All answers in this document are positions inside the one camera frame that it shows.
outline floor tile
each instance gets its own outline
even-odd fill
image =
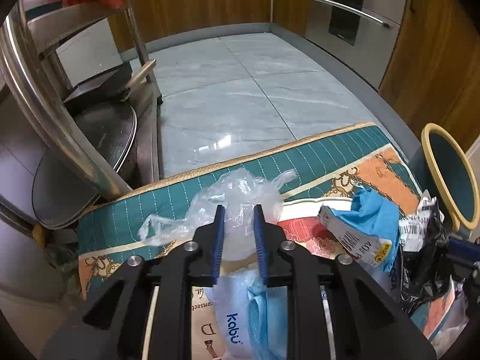
[[[299,71],[323,71],[318,63],[272,33],[220,38],[253,77]]]
[[[150,53],[164,96],[210,84],[248,77],[248,73],[219,38],[199,40]],[[135,72],[140,62],[130,62]]]
[[[0,105],[0,142],[35,175],[47,145],[25,118],[11,94]]]
[[[296,139],[375,122],[375,116],[327,71],[276,74],[255,79]]]
[[[0,195],[35,221],[32,208],[33,180],[33,175],[0,144]]]
[[[213,84],[164,98],[160,128],[165,176],[294,139],[252,79]]]

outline stainless steel oven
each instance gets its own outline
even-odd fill
[[[310,0],[306,37],[378,88],[404,6],[405,0]]]

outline metal screw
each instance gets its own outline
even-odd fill
[[[127,260],[129,266],[139,266],[143,262],[142,256],[130,256]]]
[[[350,264],[352,264],[353,262],[353,259],[352,259],[352,256],[350,256],[349,254],[340,254],[339,257],[338,257],[338,262],[340,264],[342,264],[343,266],[349,266]]]
[[[280,247],[285,250],[285,251],[292,251],[295,249],[295,243],[293,241],[283,241],[281,244],[280,244]]]
[[[195,241],[188,241],[183,245],[186,251],[195,251],[198,249],[198,244]]]

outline oven handle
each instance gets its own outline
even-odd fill
[[[359,15],[360,17],[364,17],[365,19],[373,21],[374,23],[377,23],[377,24],[381,25],[382,27],[390,28],[390,25],[388,23],[385,23],[384,21],[381,21],[380,19],[377,19],[375,16],[369,15],[368,13],[365,13],[365,12],[362,12],[358,9],[349,7],[348,5],[341,4],[341,3],[338,3],[338,2],[332,1],[332,0],[312,0],[312,1],[317,1],[319,3],[332,5],[332,7],[337,7],[337,8],[340,8],[340,9],[344,9],[348,12],[354,13],[355,15]]]

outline gray floor border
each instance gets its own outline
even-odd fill
[[[182,32],[179,34],[167,36],[165,38],[152,40],[152,42],[146,43],[146,47],[149,53],[153,53],[158,50],[178,46],[179,44],[201,41],[203,39],[259,32],[271,32],[270,23],[242,23],[201,28],[200,30]],[[127,51],[121,52],[120,58],[123,62],[130,61],[137,58],[137,52],[134,48],[131,48]]]
[[[375,89],[334,56],[301,36],[276,24],[272,24],[271,32],[309,56],[345,85],[392,135],[406,158],[412,159],[420,147],[420,142],[402,118]]]
[[[406,159],[410,160],[420,147],[420,142],[402,118],[388,105],[378,92],[367,84],[357,73],[325,50],[309,42],[295,33],[270,23],[243,23],[230,24],[210,28],[201,28],[183,32],[165,38],[156,39],[146,44],[149,53],[165,48],[210,39],[219,36],[241,35],[247,33],[272,32],[285,42],[291,44],[308,57],[321,65],[326,71],[340,81],[352,92],[369,110],[386,130],[392,135],[397,144],[404,152]],[[123,61],[130,61],[137,57],[134,48],[120,53]]]

